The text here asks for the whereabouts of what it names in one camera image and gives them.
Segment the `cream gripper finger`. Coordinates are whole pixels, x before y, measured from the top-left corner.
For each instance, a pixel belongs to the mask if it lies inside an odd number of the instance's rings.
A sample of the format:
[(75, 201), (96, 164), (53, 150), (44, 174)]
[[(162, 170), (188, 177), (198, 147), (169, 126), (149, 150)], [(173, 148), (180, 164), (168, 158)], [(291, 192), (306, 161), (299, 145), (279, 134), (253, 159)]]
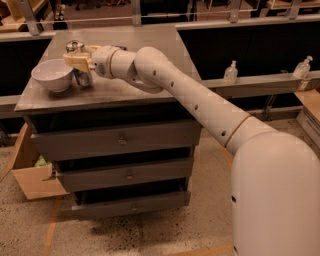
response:
[(93, 53), (99, 49), (99, 46), (83, 46), (75, 51), (65, 53), (63, 59), (65, 63), (85, 73), (89, 73), (93, 68)]

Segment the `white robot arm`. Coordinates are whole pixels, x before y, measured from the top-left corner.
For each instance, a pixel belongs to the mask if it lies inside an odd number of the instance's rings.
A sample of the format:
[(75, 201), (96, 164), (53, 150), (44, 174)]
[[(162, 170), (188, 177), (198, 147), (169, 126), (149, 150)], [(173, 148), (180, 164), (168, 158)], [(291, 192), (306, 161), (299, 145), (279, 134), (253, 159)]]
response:
[(140, 90), (168, 91), (232, 154), (235, 256), (320, 256), (320, 160), (303, 140), (236, 107), (153, 47), (85, 47), (63, 58)]

